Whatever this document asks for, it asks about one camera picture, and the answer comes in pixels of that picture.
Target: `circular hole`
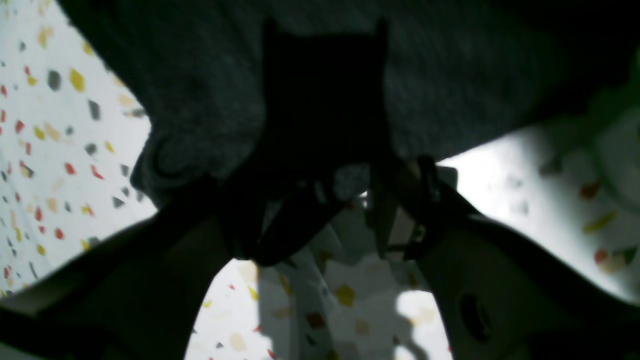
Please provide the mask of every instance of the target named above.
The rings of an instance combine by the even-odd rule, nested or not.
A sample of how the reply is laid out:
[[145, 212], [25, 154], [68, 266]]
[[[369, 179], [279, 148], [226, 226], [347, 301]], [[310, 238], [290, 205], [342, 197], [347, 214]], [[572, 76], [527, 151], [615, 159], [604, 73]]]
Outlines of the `circular hole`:
[[477, 341], [486, 343], [491, 336], [491, 324], [486, 309], [477, 297], [464, 295], [460, 300], [460, 316], [467, 331]]

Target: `gray fabric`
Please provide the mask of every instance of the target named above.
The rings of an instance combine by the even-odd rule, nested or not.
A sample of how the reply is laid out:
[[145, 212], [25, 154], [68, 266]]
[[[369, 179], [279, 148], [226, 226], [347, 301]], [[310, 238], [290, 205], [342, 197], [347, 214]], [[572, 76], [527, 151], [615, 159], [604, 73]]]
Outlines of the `gray fabric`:
[[[599, 19], [606, 12], [593, 2], [581, 3], [592, 12], [580, 21], [577, 6], [560, 5], [571, 1], [515, 9], [473, 0], [60, 2], [149, 114], [132, 182], [160, 206], [203, 174], [227, 178], [251, 154], [265, 119], [260, 36], [269, 16], [301, 36], [372, 33], [378, 19], [389, 21], [385, 98], [402, 158], [446, 158], [528, 124], [557, 89], [624, 73], [637, 43], [633, 21], [618, 20], [631, 5]], [[593, 24], [600, 28], [586, 29]], [[584, 99], [571, 92], [560, 101], [576, 102]], [[337, 178], [340, 197], [352, 197], [366, 186], [366, 168]]]

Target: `dark gray blanket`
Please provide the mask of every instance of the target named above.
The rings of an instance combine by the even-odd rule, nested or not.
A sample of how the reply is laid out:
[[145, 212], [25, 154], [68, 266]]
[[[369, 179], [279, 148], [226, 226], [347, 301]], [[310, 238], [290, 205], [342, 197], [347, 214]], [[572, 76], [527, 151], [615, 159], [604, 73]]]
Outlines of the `dark gray blanket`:
[[[132, 183], [159, 206], [204, 173], [227, 178], [251, 154], [265, 119], [267, 17], [296, 35], [372, 33], [388, 20], [385, 101], [402, 158], [446, 158], [584, 111], [595, 91], [626, 80], [639, 40], [635, 1], [60, 3], [149, 114]], [[338, 174], [341, 197], [364, 189], [364, 170]]]

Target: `red speck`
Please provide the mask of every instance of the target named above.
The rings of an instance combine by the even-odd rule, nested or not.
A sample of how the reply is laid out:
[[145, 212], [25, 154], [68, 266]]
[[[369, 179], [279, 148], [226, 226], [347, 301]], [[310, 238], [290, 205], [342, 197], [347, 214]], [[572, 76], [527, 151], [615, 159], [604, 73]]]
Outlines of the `red speck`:
[[98, 169], [95, 168], [95, 165], [91, 165], [91, 171], [93, 172], [93, 176], [97, 177], [100, 180], [104, 180], [104, 176], [100, 175]]
[[18, 123], [15, 125], [15, 132], [19, 134], [24, 129], [24, 123], [18, 120]]
[[602, 183], [597, 181], [595, 183], [586, 184], [580, 189], [580, 197], [586, 200], [591, 200], [598, 194]]
[[594, 258], [595, 258], [596, 264], [600, 264], [601, 262], [609, 258], [609, 253], [606, 252], [605, 250], [600, 249], [596, 251]]
[[67, 170], [67, 174], [69, 174], [69, 175], [75, 175], [76, 174], [76, 170], [74, 169], [74, 166], [71, 165], [70, 163], [66, 163], [65, 164], [65, 168]]

